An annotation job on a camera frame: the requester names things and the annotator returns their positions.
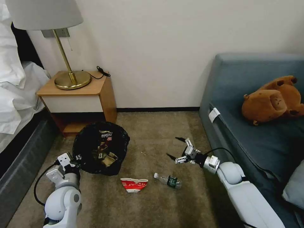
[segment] black baseboard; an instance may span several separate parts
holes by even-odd
[[[199,107],[117,108],[117,112],[198,111]]]

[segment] trash can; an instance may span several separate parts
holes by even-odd
[[[92,174],[117,175],[126,157],[128,133],[111,122],[95,122],[84,127],[73,144],[73,157],[80,168]]]

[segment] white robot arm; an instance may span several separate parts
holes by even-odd
[[[79,169],[67,153],[60,155],[58,161],[60,165],[46,174],[55,184],[55,191],[45,203],[43,228],[76,228],[76,217],[81,210]]]
[[[247,180],[238,164],[232,162],[220,164],[218,157],[209,157],[207,154],[202,154],[199,150],[194,149],[189,138],[177,139],[187,144],[183,156],[180,158],[168,156],[175,160],[176,164],[190,161],[192,164],[199,164],[201,168],[207,169],[213,174],[217,173],[245,227],[285,227],[256,186]]]

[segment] brown stuffed toy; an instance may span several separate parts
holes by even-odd
[[[294,76],[277,78],[245,95],[242,114],[253,121],[254,125],[276,119],[280,116],[298,117],[304,115],[301,95],[293,86],[297,82]]]

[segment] table lamp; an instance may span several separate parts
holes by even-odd
[[[52,29],[68,72],[55,79],[59,89],[71,90],[86,86],[91,76],[85,71],[71,70],[55,29],[68,28],[83,22],[75,0],[6,0],[15,28],[24,30]]]

